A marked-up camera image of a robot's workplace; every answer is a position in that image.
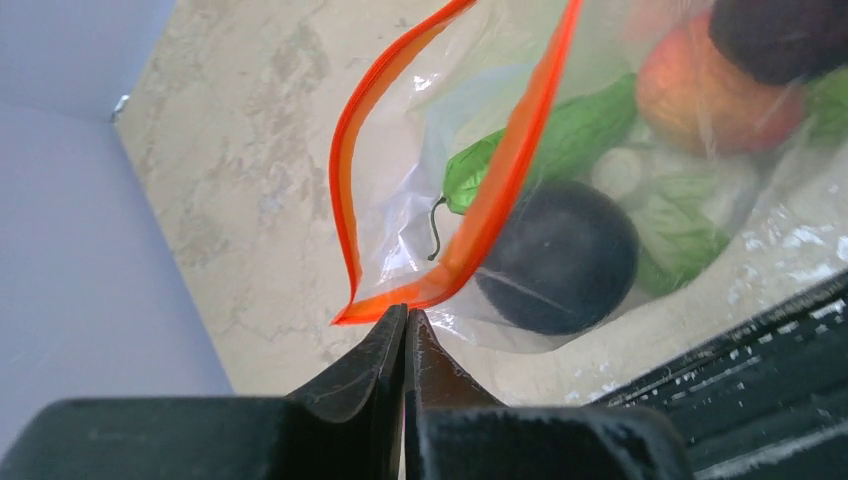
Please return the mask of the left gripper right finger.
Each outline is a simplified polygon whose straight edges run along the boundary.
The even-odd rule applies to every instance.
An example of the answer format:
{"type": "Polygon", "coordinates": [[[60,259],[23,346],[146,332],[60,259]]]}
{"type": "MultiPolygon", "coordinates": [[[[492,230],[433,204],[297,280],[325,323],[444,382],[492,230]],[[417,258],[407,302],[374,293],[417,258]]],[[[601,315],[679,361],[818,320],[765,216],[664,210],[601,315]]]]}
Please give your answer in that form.
{"type": "Polygon", "coordinates": [[[480,479],[478,414],[505,406],[439,342],[426,313],[409,312],[405,337],[404,462],[408,479],[480,479]]]}

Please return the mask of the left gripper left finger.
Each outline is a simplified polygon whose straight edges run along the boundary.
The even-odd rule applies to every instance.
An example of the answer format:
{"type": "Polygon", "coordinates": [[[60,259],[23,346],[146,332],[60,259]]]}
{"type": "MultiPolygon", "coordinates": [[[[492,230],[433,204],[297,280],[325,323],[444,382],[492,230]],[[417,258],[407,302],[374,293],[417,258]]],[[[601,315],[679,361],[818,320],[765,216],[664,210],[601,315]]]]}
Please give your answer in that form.
{"type": "Polygon", "coordinates": [[[308,479],[396,479],[408,307],[388,308],[349,352],[288,395],[306,424],[294,459],[308,479]]]}

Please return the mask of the purple eggplant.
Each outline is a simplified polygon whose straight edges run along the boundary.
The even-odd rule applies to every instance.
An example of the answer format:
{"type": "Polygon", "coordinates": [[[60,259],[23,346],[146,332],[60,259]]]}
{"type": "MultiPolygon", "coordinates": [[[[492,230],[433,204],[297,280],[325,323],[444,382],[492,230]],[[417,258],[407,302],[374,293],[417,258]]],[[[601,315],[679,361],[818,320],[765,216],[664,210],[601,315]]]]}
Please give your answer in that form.
{"type": "Polygon", "coordinates": [[[621,207],[579,181],[522,194],[474,275],[509,323],[542,335],[582,332],[635,281],[639,238],[621,207]]]}

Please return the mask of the clear orange zip bag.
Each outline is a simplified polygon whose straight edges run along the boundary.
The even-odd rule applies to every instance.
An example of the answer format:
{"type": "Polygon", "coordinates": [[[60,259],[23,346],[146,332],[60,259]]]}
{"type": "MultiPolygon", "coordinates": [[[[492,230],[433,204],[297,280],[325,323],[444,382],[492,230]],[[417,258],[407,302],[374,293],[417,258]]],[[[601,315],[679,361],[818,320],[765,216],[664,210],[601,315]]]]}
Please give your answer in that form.
{"type": "Polygon", "coordinates": [[[339,117],[350,299],[546,352],[847,266],[843,1],[449,1],[339,117]]]}

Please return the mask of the light green cucumber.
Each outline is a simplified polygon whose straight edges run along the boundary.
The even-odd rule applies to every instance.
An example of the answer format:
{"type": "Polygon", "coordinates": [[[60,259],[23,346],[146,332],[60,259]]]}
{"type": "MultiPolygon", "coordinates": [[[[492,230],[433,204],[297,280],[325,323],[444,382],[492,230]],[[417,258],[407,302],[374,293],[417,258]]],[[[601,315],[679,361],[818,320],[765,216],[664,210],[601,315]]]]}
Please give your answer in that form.
{"type": "MultiPolygon", "coordinates": [[[[535,150],[522,192],[533,194],[542,186],[559,186],[574,180],[588,171],[603,153],[622,143],[637,117],[636,80],[636,73],[626,73],[600,90],[556,104],[535,150]]],[[[504,129],[496,130],[448,160],[441,196],[429,214],[435,241],[434,251],[427,256],[429,261],[435,260],[441,250],[436,208],[445,205],[452,213],[466,213],[504,134],[504,129]]]]}

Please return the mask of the white cauliflower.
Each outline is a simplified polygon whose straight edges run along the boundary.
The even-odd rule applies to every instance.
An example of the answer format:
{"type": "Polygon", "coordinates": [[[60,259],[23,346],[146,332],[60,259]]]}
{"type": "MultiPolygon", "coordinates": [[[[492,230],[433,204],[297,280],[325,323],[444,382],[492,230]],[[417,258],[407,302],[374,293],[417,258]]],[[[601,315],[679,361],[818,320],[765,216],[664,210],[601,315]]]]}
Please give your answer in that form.
{"type": "Polygon", "coordinates": [[[636,284],[661,297],[699,276],[747,220],[760,175],[745,156],[705,158],[665,147],[607,151],[590,173],[641,242],[636,284]]]}

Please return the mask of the dark red plum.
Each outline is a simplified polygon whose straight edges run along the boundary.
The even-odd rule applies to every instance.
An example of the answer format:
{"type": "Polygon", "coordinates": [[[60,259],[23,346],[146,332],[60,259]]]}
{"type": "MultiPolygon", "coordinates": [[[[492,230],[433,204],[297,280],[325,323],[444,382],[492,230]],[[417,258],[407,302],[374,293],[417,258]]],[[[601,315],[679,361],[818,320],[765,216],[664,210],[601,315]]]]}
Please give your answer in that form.
{"type": "Polygon", "coordinates": [[[810,81],[847,65],[847,2],[721,0],[712,6],[708,35],[761,83],[810,81]]]}

